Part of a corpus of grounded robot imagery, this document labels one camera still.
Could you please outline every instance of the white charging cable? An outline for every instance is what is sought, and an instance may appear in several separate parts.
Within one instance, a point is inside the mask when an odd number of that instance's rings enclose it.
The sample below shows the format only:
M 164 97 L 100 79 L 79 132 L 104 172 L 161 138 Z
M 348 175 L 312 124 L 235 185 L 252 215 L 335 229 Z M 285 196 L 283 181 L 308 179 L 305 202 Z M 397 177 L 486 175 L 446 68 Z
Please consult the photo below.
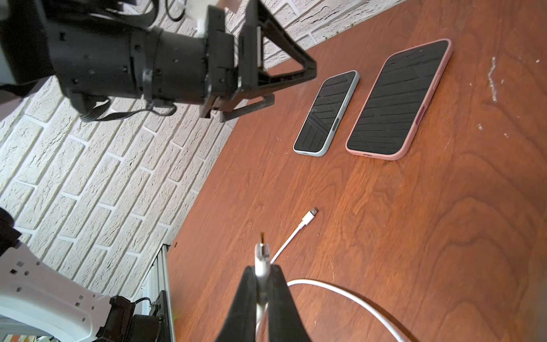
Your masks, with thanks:
M 326 288 L 327 290 L 331 290 L 333 292 L 341 294 L 342 296 L 344 296 L 346 298 L 351 299 L 355 303 L 357 303 L 360 306 L 367 309 L 371 314 L 374 315 L 374 317 L 378 318 L 378 320 L 383 324 L 383 326 L 385 326 L 389 330 L 389 332 L 393 335 L 393 337 L 395 337 L 395 339 L 398 342 L 410 342 L 410 340 L 407 339 L 405 337 L 405 335 L 403 335 L 401 333 L 401 331 L 396 326 L 394 326 L 384 315 L 379 313 L 376 309 L 374 309 L 372 306 L 370 306 L 370 304 L 368 304 L 364 300 L 360 299 L 356 295 L 353 295 L 353 294 L 351 294 L 351 293 L 349 293 L 349 292 L 347 292 L 347 291 L 345 291 L 345 290 L 343 290 L 339 287 L 333 286 L 331 284 L 327 284 L 327 283 L 324 283 L 322 281 L 317 281 L 317 280 L 310 280 L 310 279 L 291 280 L 287 283 L 287 286 L 292 286 L 292 285 L 296 285 L 296 284 L 307 284 L 307 285 L 319 286 L 319 287 L 322 287 L 322 288 Z
M 275 260 L 281 255 L 281 252 L 289 245 L 289 243 L 294 239 L 294 237 L 298 234 L 299 231 L 302 230 L 305 226 L 307 226 L 317 214 L 317 210 L 313 208 L 312 210 L 308 211 L 306 215 L 302 218 L 302 222 L 298 225 L 298 227 L 294 230 L 294 232 L 289 236 L 287 241 L 281 246 L 281 248 L 275 253 L 273 256 L 270 264 L 274 264 Z M 322 288 L 326 288 L 327 290 L 331 290 L 333 292 L 336 292 L 338 294 L 341 294 L 342 296 L 351 299 L 352 301 L 356 302 L 360 306 L 367 309 L 371 314 L 374 315 L 388 330 L 389 332 L 395 337 L 397 342 L 410 342 L 410 339 L 408 339 L 393 323 L 391 323 L 384 315 L 382 315 L 378 310 L 374 309 L 370 304 L 365 302 L 364 300 L 360 299 L 359 297 L 341 289 L 336 286 L 317 281 L 317 280 L 311 280 L 311 279 L 296 279 L 291 280 L 287 283 L 287 286 L 297 285 L 297 284 L 306 284 L 306 285 L 314 285 Z M 261 320 L 257 322 L 257 330 L 256 333 L 258 334 L 258 330 L 260 328 Z
M 294 232 L 289 236 L 289 238 L 287 239 L 287 241 L 285 241 L 285 243 L 283 244 L 283 246 L 281 246 L 281 248 L 277 251 L 277 253 L 275 253 L 275 255 L 273 256 L 272 260 L 270 261 L 270 264 L 274 264 L 275 260 L 277 260 L 277 258 L 281 255 L 281 252 L 283 252 L 283 250 L 285 249 L 285 247 L 287 247 L 289 245 L 289 243 L 294 239 L 294 237 L 298 234 L 299 231 L 302 230 L 302 228 L 304 228 L 305 226 L 307 226 L 314 218 L 315 218 L 315 215 L 317 214 L 317 210 L 315 208 L 312 208 L 310 211 L 308 211 L 306 213 L 306 215 L 304 215 L 304 217 L 302 218 L 302 222 L 300 222 L 300 224 L 298 225 L 298 227 L 294 230 Z

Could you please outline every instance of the cable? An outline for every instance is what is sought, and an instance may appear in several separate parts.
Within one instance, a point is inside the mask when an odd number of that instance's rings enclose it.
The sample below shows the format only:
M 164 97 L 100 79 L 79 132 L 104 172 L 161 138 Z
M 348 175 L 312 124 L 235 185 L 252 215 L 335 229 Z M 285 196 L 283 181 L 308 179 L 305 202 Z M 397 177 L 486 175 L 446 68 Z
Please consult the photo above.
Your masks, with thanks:
M 294 237 L 298 234 L 298 232 L 301 231 L 302 228 L 307 226 L 315 218 L 316 214 L 317 214 L 317 210 L 315 208 L 313 208 L 312 210 L 308 211 L 306 215 L 304 215 L 304 217 L 302 218 L 302 222 L 300 222 L 298 227 L 289 236 L 287 241 L 285 241 L 285 243 L 281 246 L 281 248 L 277 251 L 277 253 L 275 253 L 275 255 L 273 256 L 273 258 L 270 262 L 270 264 L 272 264 L 272 265 L 274 264 L 274 262 L 277 260 L 277 258 L 281 255 L 281 252 L 283 252 L 283 250 L 289 245 L 289 243 L 294 239 Z M 389 330 L 389 332 L 393 335 L 393 337 L 395 337 L 395 339 L 397 339 L 398 342 L 410 342 L 410 340 L 407 339 L 406 336 L 403 333 L 401 333 L 401 331 L 399 331 L 399 329 L 396 326 L 394 326 L 384 315 L 382 315 L 379 311 L 374 309 L 372 306 L 370 306 L 370 304 L 368 304 L 364 300 L 360 299 L 359 297 L 357 297 L 357 296 L 355 296 L 355 295 L 353 295 L 353 294 L 351 294 L 351 293 L 349 293 L 349 292 L 347 292 L 347 291 L 345 291 L 341 288 L 338 288 L 338 287 L 333 286 L 331 284 L 327 284 L 327 283 L 320 282 L 320 281 L 317 281 L 317 280 L 296 279 L 296 280 L 289 281 L 287 283 L 287 286 L 290 287 L 292 285 L 297 285 L 297 284 L 314 285 L 314 286 L 326 288 L 327 290 L 331 290 L 333 292 L 341 294 L 342 296 L 344 296 L 348 299 L 351 299 L 355 303 L 357 303 L 360 306 L 367 309 L 371 314 L 373 314 L 374 317 L 376 317 Z M 256 335 L 258 335 L 258 330 L 260 329 L 261 321 L 262 320 L 257 322 L 257 328 L 255 330 Z
M 168 4 L 169 0 L 165 0 L 165 13 L 167 13 L 167 16 L 169 17 L 169 19 L 171 19 L 172 21 L 174 22 L 179 22 L 182 20 L 182 18 L 184 18 L 184 14 L 186 14 L 186 1 L 184 2 L 184 8 L 182 10 L 182 13 L 176 17 L 176 18 L 173 18 L 171 16 L 171 13 L 169 13 L 169 4 Z
M 294 232 L 289 236 L 289 238 L 287 239 L 287 241 L 285 241 L 285 243 L 283 244 L 283 246 L 281 246 L 281 248 L 277 251 L 277 253 L 275 253 L 275 255 L 273 256 L 272 260 L 270 261 L 270 264 L 274 264 L 275 260 L 277 260 L 277 258 L 281 255 L 281 252 L 283 252 L 283 250 L 289 245 L 289 243 L 294 239 L 294 237 L 298 234 L 299 231 L 302 230 L 302 228 L 304 228 L 305 226 L 307 226 L 314 218 L 315 218 L 315 215 L 317 214 L 317 209 L 315 208 L 312 208 L 310 211 L 308 211 L 306 213 L 306 215 L 304 215 L 304 217 L 302 218 L 302 222 L 300 222 L 300 224 L 298 225 L 298 227 L 294 230 Z
M 407 339 L 405 337 L 405 335 L 403 335 L 399 331 L 399 329 L 396 326 L 394 326 L 384 315 L 382 315 L 380 312 L 378 312 L 376 309 L 374 309 L 372 306 L 370 306 L 370 304 L 368 304 L 364 300 L 360 299 L 359 297 L 357 297 L 357 296 L 355 296 L 355 295 L 353 295 L 353 294 L 351 294 L 347 291 L 344 291 L 341 288 L 338 288 L 336 286 L 333 286 L 333 285 L 330 285 L 330 284 L 327 284 L 327 283 L 324 283 L 324 282 L 320 282 L 320 281 L 317 281 L 317 280 L 296 279 L 296 280 L 289 281 L 287 283 L 287 286 L 292 286 L 292 285 L 296 285 L 296 284 L 307 284 L 307 285 L 314 285 L 314 286 L 326 288 L 327 290 L 331 290 L 333 292 L 341 294 L 342 296 L 344 296 L 346 298 L 351 299 L 355 303 L 357 303 L 360 306 L 367 309 L 371 314 L 374 315 L 374 317 L 378 318 L 378 320 L 383 324 L 383 326 L 385 326 L 389 330 L 389 332 L 393 335 L 393 337 L 395 337 L 395 339 L 397 339 L 398 342 L 410 342 L 410 340 Z
M 152 305 L 154 305 L 154 303 L 152 303 L 152 301 L 148 297 L 143 297 L 141 299 L 137 299 L 137 300 L 135 300 L 135 302 L 133 304 L 137 305 L 138 303 L 142 302 L 143 300 L 149 301 L 150 302 L 150 307 L 152 307 Z

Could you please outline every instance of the wood grain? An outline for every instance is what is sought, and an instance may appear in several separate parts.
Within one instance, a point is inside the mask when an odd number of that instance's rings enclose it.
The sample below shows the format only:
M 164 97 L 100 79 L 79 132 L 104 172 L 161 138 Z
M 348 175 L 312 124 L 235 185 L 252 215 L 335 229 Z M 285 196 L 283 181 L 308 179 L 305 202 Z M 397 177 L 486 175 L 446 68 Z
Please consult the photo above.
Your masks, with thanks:
M 276 251 L 311 207 L 278 260 L 287 280 L 350 289 L 418 341 L 544 340 L 546 35 L 545 1 L 408 0 L 310 49 L 318 77 L 239 120 L 168 253 L 177 341 L 213 341 L 259 233 Z M 454 54 L 409 153 L 347 153 L 384 60 L 439 38 Z M 361 81 L 330 150 L 295 154 L 320 84 L 350 69 Z M 393 340 L 334 293 L 292 293 L 316 342 Z

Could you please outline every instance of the white brick wall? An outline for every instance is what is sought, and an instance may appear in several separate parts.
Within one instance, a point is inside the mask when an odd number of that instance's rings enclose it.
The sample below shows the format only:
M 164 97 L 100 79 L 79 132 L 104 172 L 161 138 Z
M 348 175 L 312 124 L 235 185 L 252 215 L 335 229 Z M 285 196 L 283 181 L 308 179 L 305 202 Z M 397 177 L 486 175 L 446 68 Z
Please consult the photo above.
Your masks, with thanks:
M 135 12 L 149 6 L 144 2 Z M 398 2 L 265 3 L 307 49 Z M 246 4 L 226 17 L 232 33 L 242 27 Z M 157 24 L 164 29 L 195 33 L 191 20 L 164 16 L 161 6 Z M 267 44 L 268 67 L 286 58 Z M 113 101 L 115 111 L 143 106 Z M 200 119 L 197 111 L 180 105 L 167 118 L 83 123 L 51 78 L 0 122 L 0 206 L 45 263 L 93 291 L 132 296 L 160 244 L 173 241 L 236 123 Z

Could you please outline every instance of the smartphone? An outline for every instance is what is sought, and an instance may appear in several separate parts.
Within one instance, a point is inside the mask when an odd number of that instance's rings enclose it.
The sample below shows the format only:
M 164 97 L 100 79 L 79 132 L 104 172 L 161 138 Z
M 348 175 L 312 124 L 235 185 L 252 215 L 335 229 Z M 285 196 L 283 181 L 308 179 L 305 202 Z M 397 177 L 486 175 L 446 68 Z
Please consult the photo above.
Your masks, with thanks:
M 322 156 L 327 152 L 358 82 L 356 70 L 323 82 L 294 142 L 296 153 Z
M 440 39 L 389 57 L 353 126 L 346 149 L 386 160 L 402 158 L 452 54 Z

